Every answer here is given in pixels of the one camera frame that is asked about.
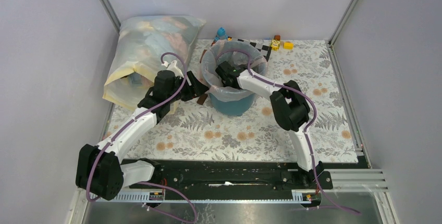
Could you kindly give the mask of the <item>teal plastic trash bin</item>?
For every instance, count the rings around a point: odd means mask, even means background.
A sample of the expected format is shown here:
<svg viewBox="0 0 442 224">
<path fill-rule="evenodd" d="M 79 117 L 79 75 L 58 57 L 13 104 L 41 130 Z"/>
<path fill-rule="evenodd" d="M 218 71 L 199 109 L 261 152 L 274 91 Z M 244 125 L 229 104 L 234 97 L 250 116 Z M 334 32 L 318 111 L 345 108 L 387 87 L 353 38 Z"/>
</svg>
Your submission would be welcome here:
<svg viewBox="0 0 442 224">
<path fill-rule="evenodd" d="M 242 71 L 240 71 L 239 68 L 235 69 L 232 67 L 232 69 L 234 69 L 238 72 L 242 72 Z M 240 99 L 238 101 L 221 102 L 218 99 L 216 99 L 214 96 L 210 95 L 209 92 L 208 92 L 208 95 L 210 97 L 213 107 L 217 111 L 219 111 L 220 113 L 228 115 L 228 116 L 241 116 L 244 112 L 246 112 L 251 107 L 251 105 L 253 104 L 255 97 L 256 97 L 256 94 L 252 93 L 251 95 L 249 95 L 243 99 Z"/>
</svg>

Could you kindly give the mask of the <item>pink trash bag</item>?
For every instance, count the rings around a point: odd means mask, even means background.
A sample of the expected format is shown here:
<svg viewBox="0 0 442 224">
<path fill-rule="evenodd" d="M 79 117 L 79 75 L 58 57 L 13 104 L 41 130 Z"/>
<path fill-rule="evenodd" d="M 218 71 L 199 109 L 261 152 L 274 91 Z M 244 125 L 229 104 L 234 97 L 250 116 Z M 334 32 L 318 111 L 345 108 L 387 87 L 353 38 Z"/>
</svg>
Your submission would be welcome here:
<svg viewBox="0 0 442 224">
<path fill-rule="evenodd" d="M 268 70 L 267 54 L 255 46 L 256 43 L 247 41 L 220 40 L 207 49 L 200 61 L 200 74 L 209 87 L 210 95 L 221 102 L 233 102 L 252 94 L 247 90 L 223 85 L 222 79 L 216 73 L 216 68 L 226 61 L 233 68 L 244 71 L 250 60 L 251 69 L 254 72 L 266 75 Z"/>
</svg>

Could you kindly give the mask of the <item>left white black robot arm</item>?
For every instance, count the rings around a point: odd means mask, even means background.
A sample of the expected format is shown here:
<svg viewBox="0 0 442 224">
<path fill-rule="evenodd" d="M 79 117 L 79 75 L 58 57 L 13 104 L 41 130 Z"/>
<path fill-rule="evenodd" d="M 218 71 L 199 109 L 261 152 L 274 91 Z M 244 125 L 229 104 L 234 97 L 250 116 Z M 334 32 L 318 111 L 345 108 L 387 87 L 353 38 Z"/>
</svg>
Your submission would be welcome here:
<svg viewBox="0 0 442 224">
<path fill-rule="evenodd" d="M 79 152 L 75 184 L 96 197 L 112 200 L 122 188 L 143 182 L 149 188 L 160 185 L 161 173 L 147 160 L 123 164 L 135 142 L 169 113 L 172 103 L 189 101 L 208 87 L 188 71 L 184 77 L 169 70 L 159 71 L 154 85 L 127 121 L 95 146 L 86 144 Z"/>
</svg>

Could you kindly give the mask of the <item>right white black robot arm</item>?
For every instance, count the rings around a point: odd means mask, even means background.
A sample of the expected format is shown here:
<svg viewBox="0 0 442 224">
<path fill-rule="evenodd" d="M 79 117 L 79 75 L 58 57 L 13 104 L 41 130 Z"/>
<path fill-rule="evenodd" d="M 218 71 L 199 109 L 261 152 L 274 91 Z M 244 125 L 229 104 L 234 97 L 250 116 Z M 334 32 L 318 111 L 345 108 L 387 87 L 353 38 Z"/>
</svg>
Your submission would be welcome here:
<svg viewBox="0 0 442 224">
<path fill-rule="evenodd" d="M 277 124 L 288 131 L 295 147 L 297 164 L 302 170 L 299 174 L 300 184 L 307 189 L 317 185 L 323 166 L 315 157 L 309 131 L 314 121 L 309 118 L 310 110 L 313 110 L 314 119 L 317 110 L 311 99 L 300 91 L 298 84 L 291 80 L 278 84 L 246 66 L 235 68 L 226 61 L 218 65 L 215 71 L 223 85 L 250 91 L 270 101 Z"/>
</svg>

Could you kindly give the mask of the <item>dark brown wooden block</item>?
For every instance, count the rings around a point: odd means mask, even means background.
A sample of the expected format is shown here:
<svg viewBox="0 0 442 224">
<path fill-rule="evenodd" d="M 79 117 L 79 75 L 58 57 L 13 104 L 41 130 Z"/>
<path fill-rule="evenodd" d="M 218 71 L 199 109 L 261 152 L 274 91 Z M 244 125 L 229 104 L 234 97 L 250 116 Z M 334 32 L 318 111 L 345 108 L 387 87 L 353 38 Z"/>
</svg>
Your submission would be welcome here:
<svg viewBox="0 0 442 224">
<path fill-rule="evenodd" d="M 197 100 L 197 104 L 199 105 L 203 105 L 207 99 L 208 95 L 207 94 L 202 94 L 198 100 Z"/>
</svg>

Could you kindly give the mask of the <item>floral patterned table mat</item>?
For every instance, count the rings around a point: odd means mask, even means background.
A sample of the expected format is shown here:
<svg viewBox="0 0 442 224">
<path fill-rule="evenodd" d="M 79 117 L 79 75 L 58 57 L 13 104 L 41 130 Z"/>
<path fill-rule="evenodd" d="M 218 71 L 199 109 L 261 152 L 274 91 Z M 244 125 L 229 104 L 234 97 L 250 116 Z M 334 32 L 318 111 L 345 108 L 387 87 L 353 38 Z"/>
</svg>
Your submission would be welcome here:
<svg viewBox="0 0 442 224">
<path fill-rule="evenodd" d="M 267 77 L 296 81 L 317 108 L 309 128 L 318 160 L 356 163 L 357 152 L 324 40 L 294 41 L 271 53 Z M 276 123 L 268 100 L 256 97 L 241 116 L 218 112 L 210 99 L 179 102 L 176 110 L 147 132 L 127 158 L 179 160 L 296 161 L 286 131 Z"/>
</svg>

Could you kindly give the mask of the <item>colourful toy block train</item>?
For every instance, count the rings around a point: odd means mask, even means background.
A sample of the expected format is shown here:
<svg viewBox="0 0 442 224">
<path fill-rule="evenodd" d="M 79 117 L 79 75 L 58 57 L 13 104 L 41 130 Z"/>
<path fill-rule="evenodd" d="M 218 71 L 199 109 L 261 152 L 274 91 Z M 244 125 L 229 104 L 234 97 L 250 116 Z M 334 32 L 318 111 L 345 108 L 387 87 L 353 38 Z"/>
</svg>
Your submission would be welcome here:
<svg viewBox="0 0 442 224">
<path fill-rule="evenodd" d="M 227 40 L 227 39 L 229 39 L 229 36 L 227 35 L 226 30 L 223 27 L 220 27 L 216 32 L 213 43 L 216 43 L 219 40 Z"/>
</svg>

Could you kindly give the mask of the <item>large translucent plastic bag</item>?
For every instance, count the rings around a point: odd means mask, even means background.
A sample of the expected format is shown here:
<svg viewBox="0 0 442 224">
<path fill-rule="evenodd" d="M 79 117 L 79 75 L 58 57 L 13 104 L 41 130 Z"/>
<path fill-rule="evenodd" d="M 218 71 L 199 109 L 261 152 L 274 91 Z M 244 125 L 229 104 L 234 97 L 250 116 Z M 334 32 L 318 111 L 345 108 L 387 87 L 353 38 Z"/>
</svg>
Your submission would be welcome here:
<svg viewBox="0 0 442 224">
<path fill-rule="evenodd" d="M 189 64 L 197 36 L 206 21 L 193 16 L 138 16 L 123 21 L 115 57 L 103 87 L 103 99 L 135 110 L 164 61 L 180 56 Z"/>
</svg>

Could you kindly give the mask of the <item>black white checkerboard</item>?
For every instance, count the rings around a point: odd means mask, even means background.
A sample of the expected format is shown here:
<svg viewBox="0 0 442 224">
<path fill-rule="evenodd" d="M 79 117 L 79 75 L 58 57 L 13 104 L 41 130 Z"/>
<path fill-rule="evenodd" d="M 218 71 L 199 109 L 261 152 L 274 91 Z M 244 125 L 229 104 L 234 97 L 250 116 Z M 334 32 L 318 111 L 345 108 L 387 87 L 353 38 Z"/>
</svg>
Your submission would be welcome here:
<svg viewBox="0 0 442 224">
<path fill-rule="evenodd" d="M 233 41 L 235 42 L 235 44 L 232 45 L 232 48 L 235 50 L 243 50 L 243 51 L 250 51 L 251 48 L 254 48 L 256 51 L 258 51 L 260 53 L 261 56 L 263 56 L 266 61 L 269 61 L 271 52 L 272 52 L 272 48 L 268 45 L 265 45 L 263 43 L 258 43 L 256 41 L 252 41 L 252 40 L 243 40 L 243 39 L 238 39 L 238 38 L 233 38 L 233 37 L 228 37 L 226 39 L 224 39 L 224 41 Z"/>
</svg>

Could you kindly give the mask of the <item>yellow toy figure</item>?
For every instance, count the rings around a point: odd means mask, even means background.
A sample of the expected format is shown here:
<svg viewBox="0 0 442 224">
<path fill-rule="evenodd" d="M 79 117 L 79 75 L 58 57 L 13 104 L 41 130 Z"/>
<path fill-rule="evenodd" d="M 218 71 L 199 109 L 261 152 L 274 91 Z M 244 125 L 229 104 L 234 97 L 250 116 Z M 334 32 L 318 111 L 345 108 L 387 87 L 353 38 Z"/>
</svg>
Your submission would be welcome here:
<svg viewBox="0 0 442 224">
<path fill-rule="evenodd" d="M 279 50 L 280 47 L 280 35 L 275 35 L 271 40 L 271 49 L 272 51 Z"/>
</svg>

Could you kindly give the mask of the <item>yellow toy brick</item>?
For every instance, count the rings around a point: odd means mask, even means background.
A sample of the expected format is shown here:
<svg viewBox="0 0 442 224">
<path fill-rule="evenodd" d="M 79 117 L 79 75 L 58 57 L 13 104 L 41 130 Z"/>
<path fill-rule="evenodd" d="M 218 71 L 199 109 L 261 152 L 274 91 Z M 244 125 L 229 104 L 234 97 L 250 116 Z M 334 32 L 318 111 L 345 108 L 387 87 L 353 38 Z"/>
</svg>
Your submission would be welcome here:
<svg viewBox="0 0 442 224">
<path fill-rule="evenodd" d="M 291 42 L 284 42 L 283 43 L 283 49 L 292 50 L 294 48 L 294 44 Z"/>
</svg>

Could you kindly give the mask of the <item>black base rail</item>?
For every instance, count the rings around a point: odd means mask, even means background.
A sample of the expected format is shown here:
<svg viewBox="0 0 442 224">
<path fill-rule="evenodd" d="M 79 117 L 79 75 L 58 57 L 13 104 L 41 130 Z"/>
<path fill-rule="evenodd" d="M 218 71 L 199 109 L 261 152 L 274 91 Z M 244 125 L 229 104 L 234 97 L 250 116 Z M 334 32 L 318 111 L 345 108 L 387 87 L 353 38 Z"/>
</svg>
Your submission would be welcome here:
<svg viewBox="0 0 442 224">
<path fill-rule="evenodd" d="M 288 200 L 291 190 L 315 192 L 316 182 L 294 162 L 154 160 L 149 183 L 169 186 L 190 200 Z"/>
</svg>

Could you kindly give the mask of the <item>aluminium frame rail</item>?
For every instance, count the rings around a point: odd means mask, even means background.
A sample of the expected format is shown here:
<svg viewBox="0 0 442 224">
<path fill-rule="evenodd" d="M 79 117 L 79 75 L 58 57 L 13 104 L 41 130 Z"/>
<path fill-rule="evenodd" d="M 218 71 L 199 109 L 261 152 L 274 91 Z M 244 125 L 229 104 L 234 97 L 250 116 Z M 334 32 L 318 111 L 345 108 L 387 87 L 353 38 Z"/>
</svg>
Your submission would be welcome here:
<svg viewBox="0 0 442 224">
<path fill-rule="evenodd" d="M 162 170 L 167 189 L 132 185 L 111 202 L 139 203 L 294 203 L 313 205 L 325 199 L 317 185 L 295 183 L 295 169 Z M 337 193 L 387 192 L 378 169 L 326 169 L 318 177 L 328 196 Z"/>
</svg>

